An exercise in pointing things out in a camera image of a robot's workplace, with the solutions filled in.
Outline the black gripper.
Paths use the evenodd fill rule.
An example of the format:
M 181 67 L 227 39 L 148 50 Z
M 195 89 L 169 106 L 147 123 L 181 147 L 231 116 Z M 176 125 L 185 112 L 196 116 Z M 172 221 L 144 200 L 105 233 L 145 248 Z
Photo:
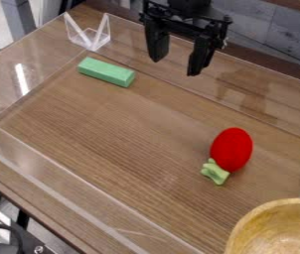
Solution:
M 157 63 L 169 54 L 171 34 L 195 41 L 188 76 L 210 66 L 216 48 L 227 45 L 232 17 L 218 10 L 212 0 L 143 0 L 140 21 L 145 26 L 149 57 Z

